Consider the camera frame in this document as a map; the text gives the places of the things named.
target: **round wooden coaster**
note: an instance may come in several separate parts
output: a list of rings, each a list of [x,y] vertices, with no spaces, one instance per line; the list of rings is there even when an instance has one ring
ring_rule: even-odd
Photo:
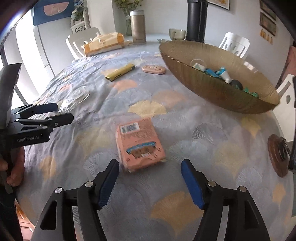
[[[280,177],[285,177],[289,170],[288,164],[289,159],[286,158],[285,160],[281,157],[279,152],[279,144],[280,144],[280,137],[277,135],[271,135],[268,138],[267,146],[271,164],[276,172],[276,174]]]

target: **picture frame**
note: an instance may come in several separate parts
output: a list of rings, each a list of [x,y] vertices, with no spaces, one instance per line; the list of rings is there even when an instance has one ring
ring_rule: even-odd
[[[210,4],[219,6],[226,10],[230,10],[230,0],[207,0]]]
[[[263,12],[260,14],[260,26],[265,28],[273,36],[276,35],[276,24],[267,17]]]
[[[276,21],[276,14],[264,2],[260,1],[260,8]]]
[[[70,17],[74,9],[73,0],[40,0],[34,6],[33,25]]]

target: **metal canister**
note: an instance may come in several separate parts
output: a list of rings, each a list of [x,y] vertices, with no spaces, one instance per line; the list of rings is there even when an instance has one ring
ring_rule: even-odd
[[[146,43],[145,15],[143,10],[134,10],[130,12],[131,33],[134,44]]]

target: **table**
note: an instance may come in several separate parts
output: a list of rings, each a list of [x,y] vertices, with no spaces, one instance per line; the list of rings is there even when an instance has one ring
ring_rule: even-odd
[[[21,208],[36,223],[56,187],[77,188],[93,180],[109,159],[118,159],[114,130],[119,123],[150,117],[167,162],[133,174],[120,172],[108,205],[99,212],[108,241],[193,240],[203,211],[193,204],[181,176],[185,158],[222,187],[247,187],[272,240],[284,240],[293,180],[292,173],[278,177],[270,163],[267,139],[280,135],[270,112],[224,110],[188,90],[170,71],[159,76],[136,68],[114,82],[105,80],[106,71],[134,60],[164,65],[155,53],[157,38],[77,60],[52,80],[38,104],[60,104],[81,85],[90,96],[72,111],[73,124],[56,128],[48,143],[26,148],[25,178],[17,194]],[[225,234],[227,211],[225,207],[218,241]],[[81,240],[77,209],[73,212]]]

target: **floor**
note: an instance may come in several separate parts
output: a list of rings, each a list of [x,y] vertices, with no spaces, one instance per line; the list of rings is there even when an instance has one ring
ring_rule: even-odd
[[[17,202],[15,202],[15,205],[17,208],[17,216],[18,216],[19,222],[20,222],[22,237],[23,237],[24,241],[30,241],[32,238],[33,231],[34,231],[34,226],[33,226],[33,224],[31,224],[29,219],[27,219],[26,215],[21,210],[19,204]]]

